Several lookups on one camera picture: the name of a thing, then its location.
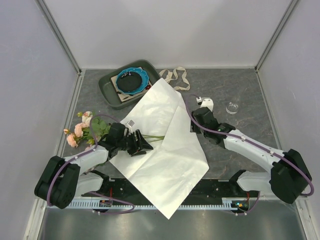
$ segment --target blue plate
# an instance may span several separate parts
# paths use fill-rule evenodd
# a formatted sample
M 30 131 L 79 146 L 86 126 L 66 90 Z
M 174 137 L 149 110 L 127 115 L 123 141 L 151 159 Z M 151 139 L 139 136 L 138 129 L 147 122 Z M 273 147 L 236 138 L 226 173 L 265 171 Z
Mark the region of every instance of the blue plate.
M 142 83 L 140 85 L 140 87 L 138 87 L 136 90 L 134 91 L 131 91 L 131 92 L 125 92 L 125 91 L 122 91 L 121 89 L 119 89 L 118 87 L 118 79 L 125 73 L 128 73 L 128 72 L 134 72 L 134 73 L 137 73 L 140 75 L 141 79 L 142 79 Z M 127 68 L 125 70 L 123 70 L 122 72 L 120 72 L 118 74 L 118 76 L 116 77 L 116 81 L 115 81 L 115 84 L 116 84 L 116 87 L 118 88 L 118 90 L 120 92 L 122 92 L 123 94 L 128 94 L 128 95 L 134 95 L 134 94 L 138 94 L 138 93 L 141 93 L 145 88 L 146 86 L 148 86 L 148 83 L 149 83 L 149 76 L 147 74 L 146 71 L 142 70 L 141 68 L 138 68 L 138 67 L 130 67 L 130 68 Z

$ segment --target gray table top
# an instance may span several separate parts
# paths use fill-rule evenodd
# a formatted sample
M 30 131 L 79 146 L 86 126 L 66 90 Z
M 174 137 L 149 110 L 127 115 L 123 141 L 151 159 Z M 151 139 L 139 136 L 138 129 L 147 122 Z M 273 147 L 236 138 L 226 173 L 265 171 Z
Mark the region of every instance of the gray table top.
M 114 110 L 106 104 L 100 92 L 98 81 L 111 71 L 86 70 L 71 129 L 81 121 L 76 116 L 77 112 L 93 111 L 97 114 L 108 114 L 117 119 L 123 119 L 134 107 L 131 105 L 121 110 Z M 255 140 L 273 148 L 277 147 L 254 69 L 187 69 L 186 78 L 189 80 L 191 88 L 187 92 L 181 92 L 182 95 L 194 93 L 201 97 L 211 97 L 214 101 L 213 113 L 219 122 L 229 123 Z M 171 85 L 174 87 L 177 84 L 181 86 L 183 82 L 178 80 Z M 241 98 L 239 111 L 231 115 L 226 112 L 226 105 L 235 96 Z M 196 101 L 190 103 L 191 109 L 194 110 L 196 107 Z M 202 135 L 198 135 L 198 139 L 209 164 L 209 171 L 204 175 L 204 179 L 228 179 L 240 169 L 250 172 L 264 171 L 247 158 L 212 145 Z M 63 156 L 80 153 L 85 147 L 87 144 L 82 144 L 78 148 L 66 145 Z M 111 178 L 123 178 L 123 175 L 109 162 L 96 169 Z

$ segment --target robotic arm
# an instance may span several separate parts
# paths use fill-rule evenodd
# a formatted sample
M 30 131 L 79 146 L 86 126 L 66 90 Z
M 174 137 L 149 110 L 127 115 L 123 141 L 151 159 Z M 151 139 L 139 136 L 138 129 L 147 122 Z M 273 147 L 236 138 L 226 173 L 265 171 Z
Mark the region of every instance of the robotic arm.
M 200 108 L 191 113 L 194 120 L 206 129 L 225 134 L 203 130 L 191 122 L 193 132 L 203 134 L 212 144 L 239 153 L 265 169 L 266 172 L 253 173 L 245 170 L 237 172 L 232 178 L 237 179 L 236 182 L 242 190 L 246 192 L 273 192 L 279 199 L 289 204 L 292 204 L 302 194 L 308 185 L 306 179 L 288 163 L 274 156 L 284 157 L 299 168 L 311 181 L 310 173 L 299 152 L 293 149 L 284 152 L 266 146 L 244 135 L 228 123 L 218 123 L 213 115 L 213 101 L 210 98 L 199 97 L 197 102 Z
M 79 158 L 53 156 L 46 165 L 34 189 L 34 194 L 46 200 L 50 185 L 59 169 L 75 158 L 59 174 L 50 193 L 51 204 L 64 209 L 74 197 L 98 191 L 101 188 L 104 179 L 95 172 L 86 174 L 89 169 L 109 161 L 118 154 L 118 151 L 127 151 L 133 157 L 146 154 L 149 150 L 153 150 L 153 147 L 143 138 L 139 130 L 130 132 L 125 125 L 113 123 L 109 133 L 101 138 L 97 148 L 89 154 L 80 153 L 78 155 L 82 157 Z

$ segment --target white flower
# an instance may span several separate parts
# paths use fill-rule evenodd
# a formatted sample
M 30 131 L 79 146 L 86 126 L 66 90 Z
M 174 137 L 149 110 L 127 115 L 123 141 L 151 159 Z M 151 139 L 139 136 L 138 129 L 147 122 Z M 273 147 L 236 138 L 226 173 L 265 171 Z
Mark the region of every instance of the white flower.
M 87 127 L 90 127 L 90 121 L 92 119 L 92 116 L 89 116 L 86 118 L 86 120 L 84 121 L 84 124 L 87 126 Z
M 82 122 L 85 123 L 86 120 L 92 117 L 92 112 L 91 111 L 86 111 L 83 115 L 82 115 Z

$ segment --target gray floor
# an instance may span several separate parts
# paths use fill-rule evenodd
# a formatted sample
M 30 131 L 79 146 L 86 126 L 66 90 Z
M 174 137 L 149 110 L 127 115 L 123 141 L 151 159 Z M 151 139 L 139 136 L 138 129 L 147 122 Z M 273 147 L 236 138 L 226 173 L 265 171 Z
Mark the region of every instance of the gray floor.
M 72 120 L 72 128 L 81 121 L 77 112 L 93 111 L 113 115 L 118 119 L 124 118 L 134 107 L 129 106 L 122 110 L 109 107 L 98 87 L 101 77 L 111 70 L 87 70 L 83 79 L 79 98 Z M 270 147 L 276 147 L 276 141 L 268 118 L 265 103 L 258 84 L 254 69 L 187 69 L 186 78 L 190 82 L 190 90 L 182 92 L 183 95 L 194 93 L 202 97 L 211 97 L 214 101 L 214 116 L 220 122 L 226 122 L 251 138 Z M 239 112 L 235 115 L 226 112 L 227 103 L 240 94 L 241 103 Z M 196 109 L 196 102 L 190 107 Z M 206 155 L 209 171 L 206 179 L 227 179 L 240 169 L 251 172 L 262 172 L 263 169 L 245 157 L 210 144 L 203 136 L 198 136 L 199 142 Z M 64 156 L 77 154 L 84 150 L 85 144 L 78 148 L 66 146 Z M 97 167 L 97 170 L 109 175 L 111 178 L 123 178 L 123 175 L 111 164 Z
M 261 200 L 247 216 L 219 210 L 154 210 L 122 215 L 46 209 L 38 240 L 306 240 L 295 205 Z

